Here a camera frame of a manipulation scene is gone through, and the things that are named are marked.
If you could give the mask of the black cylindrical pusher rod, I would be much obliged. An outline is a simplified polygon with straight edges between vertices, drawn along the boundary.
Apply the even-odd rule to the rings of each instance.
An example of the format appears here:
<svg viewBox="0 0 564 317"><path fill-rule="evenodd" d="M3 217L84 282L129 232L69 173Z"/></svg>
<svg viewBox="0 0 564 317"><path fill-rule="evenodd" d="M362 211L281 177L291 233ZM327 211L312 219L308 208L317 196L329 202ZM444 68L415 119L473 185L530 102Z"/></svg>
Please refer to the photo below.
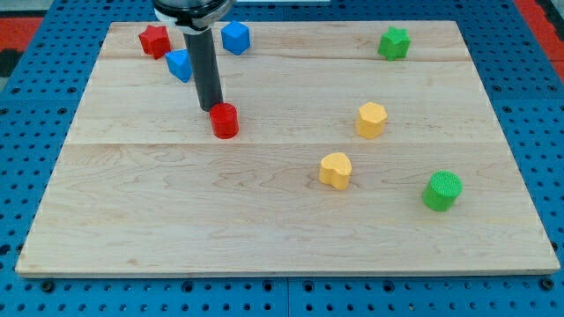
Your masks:
<svg viewBox="0 0 564 317"><path fill-rule="evenodd" d="M197 97L201 109L209 112L223 101L219 67L210 28L200 34L185 34Z"/></svg>

